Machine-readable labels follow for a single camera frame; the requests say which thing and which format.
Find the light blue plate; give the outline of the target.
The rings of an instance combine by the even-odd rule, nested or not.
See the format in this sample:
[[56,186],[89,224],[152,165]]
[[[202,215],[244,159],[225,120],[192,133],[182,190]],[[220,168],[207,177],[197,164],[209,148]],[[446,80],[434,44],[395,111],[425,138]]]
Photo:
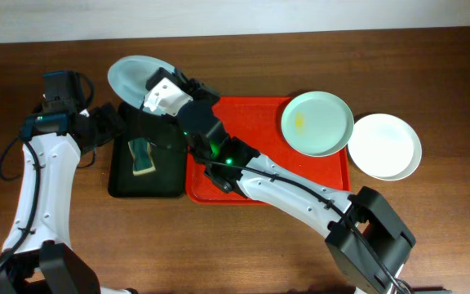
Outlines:
[[151,56],[123,57],[109,68],[109,85],[124,102],[140,109],[144,97],[149,93],[146,82],[159,68],[175,72],[173,65]]

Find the green and yellow sponge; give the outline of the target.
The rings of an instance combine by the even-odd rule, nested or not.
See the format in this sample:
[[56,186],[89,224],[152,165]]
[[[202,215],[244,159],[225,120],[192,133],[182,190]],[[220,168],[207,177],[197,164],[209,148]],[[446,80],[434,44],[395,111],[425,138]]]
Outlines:
[[151,154],[151,144],[145,138],[139,137],[130,140],[128,148],[133,160],[132,174],[134,176],[142,176],[156,171]]

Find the mint green plate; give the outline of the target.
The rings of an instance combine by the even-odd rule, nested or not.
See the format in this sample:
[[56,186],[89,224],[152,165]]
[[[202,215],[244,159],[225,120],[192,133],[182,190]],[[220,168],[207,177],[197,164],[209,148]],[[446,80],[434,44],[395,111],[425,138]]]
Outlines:
[[293,98],[281,116],[281,131],[295,151],[326,157],[343,149],[353,133],[354,117],[338,96],[309,91]]

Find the white plate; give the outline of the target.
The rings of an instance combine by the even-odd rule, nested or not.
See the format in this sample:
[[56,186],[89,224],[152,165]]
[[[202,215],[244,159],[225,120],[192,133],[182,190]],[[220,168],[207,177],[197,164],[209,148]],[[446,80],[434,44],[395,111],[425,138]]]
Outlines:
[[348,153],[365,174],[378,180],[402,180],[413,174],[423,157],[416,131],[391,114],[369,114],[354,124]]

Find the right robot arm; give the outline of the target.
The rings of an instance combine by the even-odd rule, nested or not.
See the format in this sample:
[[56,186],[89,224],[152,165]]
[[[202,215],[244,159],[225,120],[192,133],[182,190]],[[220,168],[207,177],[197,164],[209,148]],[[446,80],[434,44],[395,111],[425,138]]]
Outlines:
[[184,133],[186,152],[226,194],[267,203],[317,231],[340,271],[365,293],[412,293],[399,277],[415,236],[382,194],[362,187],[331,189],[278,166],[230,136],[213,106],[219,95],[178,69],[159,67],[144,80],[141,109],[171,116]]

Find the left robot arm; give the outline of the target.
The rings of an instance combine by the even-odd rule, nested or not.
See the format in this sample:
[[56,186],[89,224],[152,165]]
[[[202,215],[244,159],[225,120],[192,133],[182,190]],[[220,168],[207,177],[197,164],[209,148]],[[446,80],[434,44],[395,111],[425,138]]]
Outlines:
[[29,115],[17,135],[24,171],[16,216],[0,255],[0,293],[110,293],[73,251],[73,178],[82,154],[125,129],[111,104]]

